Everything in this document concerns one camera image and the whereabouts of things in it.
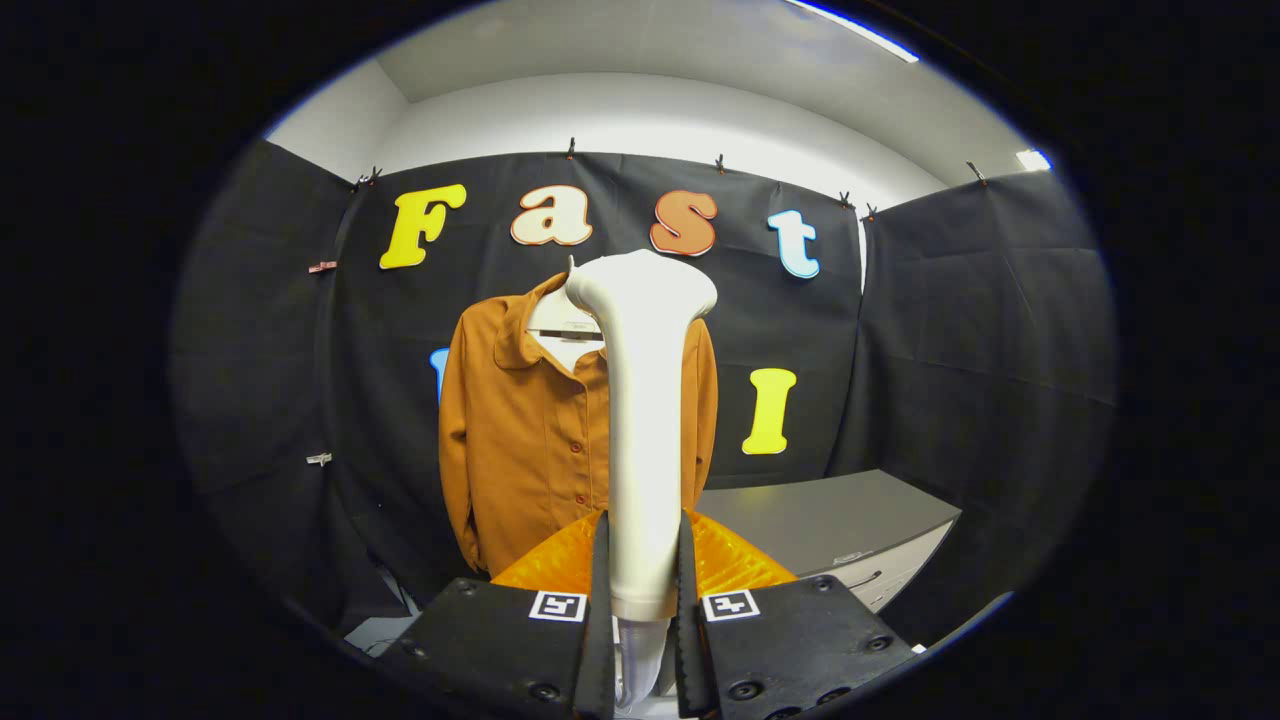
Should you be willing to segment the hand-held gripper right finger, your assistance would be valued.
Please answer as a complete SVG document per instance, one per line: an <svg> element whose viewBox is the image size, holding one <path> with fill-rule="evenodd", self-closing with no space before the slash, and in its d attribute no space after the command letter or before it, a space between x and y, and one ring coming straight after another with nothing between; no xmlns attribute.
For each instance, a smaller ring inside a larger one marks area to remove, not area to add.
<svg viewBox="0 0 1280 720"><path fill-rule="evenodd" d="M833 575L703 594L691 514L678 528L675 684L681 719L829 717L916 653Z"/></svg>

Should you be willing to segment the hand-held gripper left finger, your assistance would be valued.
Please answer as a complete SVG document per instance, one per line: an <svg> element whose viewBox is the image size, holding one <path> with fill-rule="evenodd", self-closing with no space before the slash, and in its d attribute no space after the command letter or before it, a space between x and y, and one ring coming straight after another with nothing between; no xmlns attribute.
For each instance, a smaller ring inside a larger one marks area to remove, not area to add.
<svg viewBox="0 0 1280 720"><path fill-rule="evenodd" d="M460 578L375 660L454 719L612 719L609 518L595 523L586 594Z"/></svg>

